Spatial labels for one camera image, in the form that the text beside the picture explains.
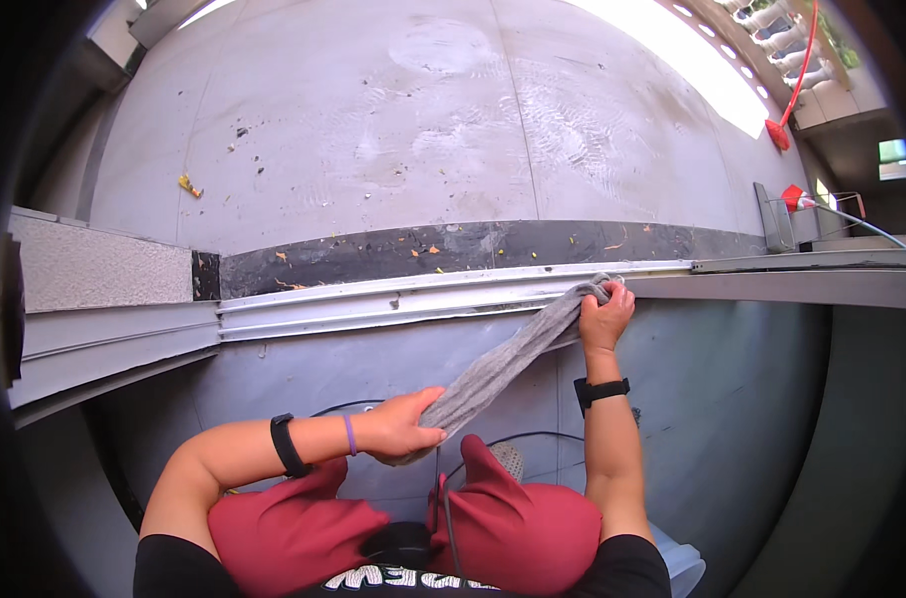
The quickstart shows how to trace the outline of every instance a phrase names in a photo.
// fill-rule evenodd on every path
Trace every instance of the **white balustrade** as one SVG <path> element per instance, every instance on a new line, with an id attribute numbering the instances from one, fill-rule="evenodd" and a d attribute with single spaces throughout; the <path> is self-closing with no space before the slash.
<path id="1" fill-rule="evenodd" d="M 723 8 L 728 10 L 731 13 L 738 12 L 742 8 L 749 6 L 753 3 L 753 0 L 715 0 L 722 5 Z"/>
<path id="2" fill-rule="evenodd" d="M 789 6 L 788 2 L 778 0 L 775 4 L 756 10 L 742 20 L 735 19 L 735 22 L 745 27 L 749 33 L 755 33 L 760 29 L 769 27 L 775 19 L 787 15 L 791 9 L 792 7 Z"/>
<path id="3" fill-rule="evenodd" d="M 775 33 L 768 39 L 755 39 L 753 36 L 753 41 L 762 48 L 765 54 L 774 54 L 782 52 L 795 42 L 805 42 L 808 39 L 808 35 L 809 31 L 806 29 L 801 15 L 796 15 L 792 29 Z"/>
<path id="4" fill-rule="evenodd" d="M 806 73 L 805 77 L 802 78 L 802 89 L 812 89 L 818 83 L 822 81 L 827 81 L 829 79 L 835 78 L 835 69 L 832 68 L 832 63 L 828 60 L 820 58 L 819 63 L 821 63 L 821 68 L 814 73 Z M 798 83 L 797 78 L 785 78 L 785 82 L 791 88 L 795 88 L 795 84 Z"/>
<path id="5" fill-rule="evenodd" d="M 821 47 L 818 46 L 818 40 L 812 42 L 812 57 L 818 58 L 821 56 Z M 798 69 L 802 66 L 802 63 L 805 61 L 805 51 L 799 50 L 790 54 L 785 54 L 782 58 L 769 58 L 772 65 L 774 65 L 782 77 L 785 77 L 792 71 Z"/>

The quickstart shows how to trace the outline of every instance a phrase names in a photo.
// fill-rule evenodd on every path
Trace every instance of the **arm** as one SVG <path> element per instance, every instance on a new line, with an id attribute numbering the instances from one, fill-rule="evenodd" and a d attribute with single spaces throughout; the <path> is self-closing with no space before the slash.
<path id="1" fill-rule="evenodd" d="M 357 450 L 403 455 L 442 442 L 447 433 L 420 428 L 420 414 L 443 393 L 441 388 L 394 397 L 369 412 L 351 415 Z M 342 416 L 293 419 L 293 445 L 304 463 L 350 454 Z M 144 513 L 140 537 L 177 536 L 218 560 L 207 527 L 207 512 L 228 488 L 284 473 L 270 438 L 270 420 L 235 422 L 211 428 L 180 445 L 161 473 Z"/>
<path id="2" fill-rule="evenodd" d="M 636 297 L 624 285 L 603 286 L 610 301 L 600 307 L 595 297 L 586 297 L 579 317 L 586 382 L 591 385 L 622 379 L 615 343 L 636 307 Z M 594 401 L 586 410 L 585 428 L 586 497 L 603 513 L 601 542 L 620 534 L 653 542 L 645 518 L 638 428 L 625 395 Z"/>

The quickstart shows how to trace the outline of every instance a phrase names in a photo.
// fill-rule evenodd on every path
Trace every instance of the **black wristband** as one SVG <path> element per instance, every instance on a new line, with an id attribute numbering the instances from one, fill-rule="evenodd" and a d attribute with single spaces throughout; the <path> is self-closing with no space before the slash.
<path id="1" fill-rule="evenodd" d="M 310 473 L 310 467 L 303 464 L 297 449 L 293 448 L 291 440 L 291 431 L 287 423 L 293 419 L 293 415 L 285 413 L 277 415 L 270 420 L 270 438 L 274 441 L 274 449 L 277 450 L 277 456 L 280 462 L 284 464 L 284 473 L 287 477 L 304 477 Z"/>
<path id="2" fill-rule="evenodd" d="M 593 401 L 598 401 L 610 396 L 627 394 L 629 392 L 629 379 L 614 380 L 597 384 L 595 386 L 587 384 L 585 378 L 573 380 L 573 386 L 576 388 L 576 397 L 579 400 L 579 411 L 582 416 L 586 417 L 586 410 L 590 408 Z"/>

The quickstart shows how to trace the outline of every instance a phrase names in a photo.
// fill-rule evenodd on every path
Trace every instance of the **red broom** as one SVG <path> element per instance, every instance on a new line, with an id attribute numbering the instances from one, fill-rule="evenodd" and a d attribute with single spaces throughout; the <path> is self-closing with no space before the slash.
<path id="1" fill-rule="evenodd" d="M 792 100 L 789 101 L 785 114 L 779 123 L 766 119 L 765 128 L 769 130 L 771 141 L 782 151 L 789 149 L 789 136 L 785 132 L 785 124 L 789 122 L 789 115 L 792 114 L 795 102 L 798 100 L 798 92 L 802 90 L 802 79 L 805 78 L 805 70 L 809 68 L 809 58 L 812 57 L 812 42 L 815 41 L 815 33 L 818 29 L 818 0 L 812 2 L 812 26 L 809 27 L 809 45 L 805 49 L 805 60 L 802 62 L 802 70 L 798 72 L 798 82 L 792 92 Z"/>

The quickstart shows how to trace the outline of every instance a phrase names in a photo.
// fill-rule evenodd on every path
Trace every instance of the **purple rubber band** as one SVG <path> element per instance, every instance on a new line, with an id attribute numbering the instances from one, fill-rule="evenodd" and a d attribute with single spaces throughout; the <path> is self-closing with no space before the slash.
<path id="1" fill-rule="evenodd" d="M 353 426 L 350 424 L 350 415 L 344 415 L 343 421 L 347 422 L 347 440 L 350 440 L 350 454 L 356 456 L 356 439 L 353 438 Z"/>

